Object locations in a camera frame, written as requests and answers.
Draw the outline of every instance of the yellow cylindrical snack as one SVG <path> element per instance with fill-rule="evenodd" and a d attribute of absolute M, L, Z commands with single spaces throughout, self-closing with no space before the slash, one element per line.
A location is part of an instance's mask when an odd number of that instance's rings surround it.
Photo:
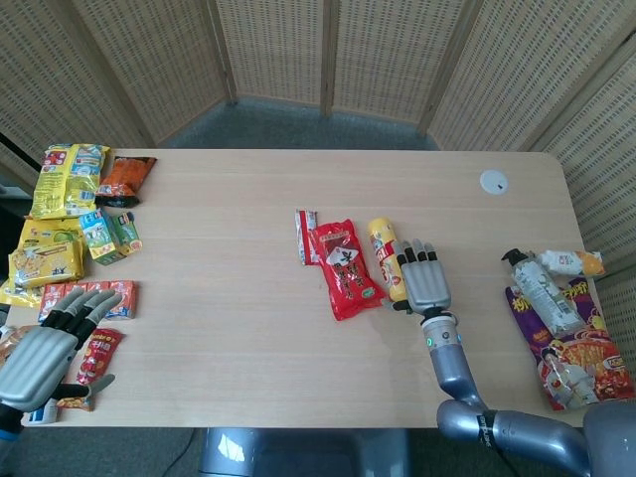
<path fill-rule="evenodd" d="M 394 252 L 394 242 L 397 240 L 396 233 L 391 222 L 386 217 L 373 219 L 369 222 L 367 229 L 382 270 L 382 277 L 389 287 L 391 300 L 406 300 L 406 288 L 401 277 L 398 258 Z"/>

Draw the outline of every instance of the floor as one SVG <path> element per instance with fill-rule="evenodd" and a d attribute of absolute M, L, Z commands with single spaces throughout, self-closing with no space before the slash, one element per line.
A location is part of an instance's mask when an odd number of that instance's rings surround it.
<path fill-rule="evenodd" d="M 163 147 L 436 149 L 412 126 L 340 113 L 324 119 L 317 108 L 250 99 L 204 114 Z M 8 463 L 15 477 L 160 477 L 190 435 L 187 428 L 30 428 Z M 196 475 L 201 441 L 197 430 L 183 458 L 166 475 Z M 477 443 L 449 441 L 435 429 L 413 430 L 409 451 L 416 477 L 513 475 L 496 453 Z M 521 476 L 564 475 L 524 459 L 511 460 Z"/>

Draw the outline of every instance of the robotic arm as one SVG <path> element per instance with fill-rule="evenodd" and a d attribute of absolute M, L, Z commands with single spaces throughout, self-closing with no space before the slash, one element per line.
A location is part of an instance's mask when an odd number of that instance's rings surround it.
<path fill-rule="evenodd" d="M 73 357 L 106 312 L 121 300 L 113 290 L 64 297 L 42 326 L 29 331 L 0 370 L 0 462 L 22 431 L 22 416 L 52 399 L 86 398 L 114 380 L 105 375 L 89 386 L 61 384 Z"/>
<path fill-rule="evenodd" d="M 437 410 L 437 425 L 445 436 L 479 440 L 491 449 L 542 461 L 577 476 L 628 475 L 636 467 L 633 404 L 598 404 L 585 417 L 585 436 L 558 420 L 489 409 L 470 373 L 457 333 L 458 320 L 447 311 L 450 291 L 434 248 L 416 239 L 395 250 L 408 305 L 423 317 L 420 326 L 437 381 L 453 398 Z"/>

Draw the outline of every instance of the cable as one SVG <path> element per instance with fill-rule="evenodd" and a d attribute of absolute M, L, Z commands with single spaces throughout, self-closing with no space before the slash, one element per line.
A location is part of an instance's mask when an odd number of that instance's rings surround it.
<path fill-rule="evenodd" d="M 161 474 L 161 477 L 166 477 L 168 475 L 168 473 L 172 470 L 172 468 L 177 465 L 177 462 L 179 462 L 181 460 L 181 458 L 186 455 L 186 452 L 188 452 L 188 449 L 190 448 L 190 446 L 192 445 L 192 443 L 195 440 L 195 433 L 197 432 L 197 428 L 193 428 L 192 432 L 190 433 L 190 438 L 188 439 L 188 443 L 186 444 L 186 446 L 183 448 L 183 450 L 179 453 L 179 455 L 177 457 L 175 457 L 175 460 L 173 460 L 170 465 L 166 468 L 166 470 L 163 471 L 163 474 Z"/>

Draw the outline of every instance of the round white object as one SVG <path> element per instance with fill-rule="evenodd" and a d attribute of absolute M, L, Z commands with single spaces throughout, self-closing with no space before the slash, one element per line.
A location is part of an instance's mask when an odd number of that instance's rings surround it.
<path fill-rule="evenodd" d="M 506 174 L 495 169 L 482 172 L 479 183 L 484 191 L 495 196 L 500 196 L 508 191 L 508 178 Z"/>

